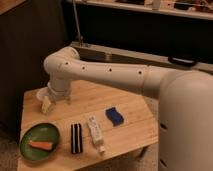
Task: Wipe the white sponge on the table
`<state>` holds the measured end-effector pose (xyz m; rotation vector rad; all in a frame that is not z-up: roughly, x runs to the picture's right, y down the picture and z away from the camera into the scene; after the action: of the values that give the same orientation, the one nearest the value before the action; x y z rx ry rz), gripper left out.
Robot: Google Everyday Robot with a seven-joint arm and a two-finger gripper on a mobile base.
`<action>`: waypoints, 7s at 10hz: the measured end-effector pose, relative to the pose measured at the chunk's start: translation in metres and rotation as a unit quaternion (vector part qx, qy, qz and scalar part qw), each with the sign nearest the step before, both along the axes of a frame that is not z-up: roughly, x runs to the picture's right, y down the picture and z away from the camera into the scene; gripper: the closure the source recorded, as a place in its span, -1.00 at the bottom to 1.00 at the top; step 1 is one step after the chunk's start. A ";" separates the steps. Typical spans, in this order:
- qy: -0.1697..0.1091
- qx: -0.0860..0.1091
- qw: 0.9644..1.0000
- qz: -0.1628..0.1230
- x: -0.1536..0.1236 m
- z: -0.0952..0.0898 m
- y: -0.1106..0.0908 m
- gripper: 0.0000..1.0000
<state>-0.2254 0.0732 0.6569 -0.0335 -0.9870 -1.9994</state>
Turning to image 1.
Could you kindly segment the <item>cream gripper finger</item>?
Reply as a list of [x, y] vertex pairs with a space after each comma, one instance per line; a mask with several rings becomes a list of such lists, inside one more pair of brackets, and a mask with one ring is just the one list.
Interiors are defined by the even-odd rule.
[[48, 96], [45, 96], [42, 101], [41, 111], [43, 114], [47, 114], [52, 106], [52, 102]]

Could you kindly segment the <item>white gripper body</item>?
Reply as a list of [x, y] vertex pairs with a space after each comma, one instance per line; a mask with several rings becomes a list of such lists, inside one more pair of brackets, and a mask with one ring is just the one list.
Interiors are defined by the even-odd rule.
[[63, 99], [65, 99], [67, 97], [67, 92], [66, 91], [55, 90], [50, 83], [47, 84], [47, 89], [48, 89], [49, 97], [53, 101], [63, 100]]

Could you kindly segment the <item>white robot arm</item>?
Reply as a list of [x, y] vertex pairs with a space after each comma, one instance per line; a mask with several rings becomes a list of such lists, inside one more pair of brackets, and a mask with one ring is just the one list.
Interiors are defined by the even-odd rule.
[[158, 171], [213, 171], [213, 75], [150, 65], [86, 62], [64, 47], [44, 60], [48, 95], [86, 80], [159, 100]]

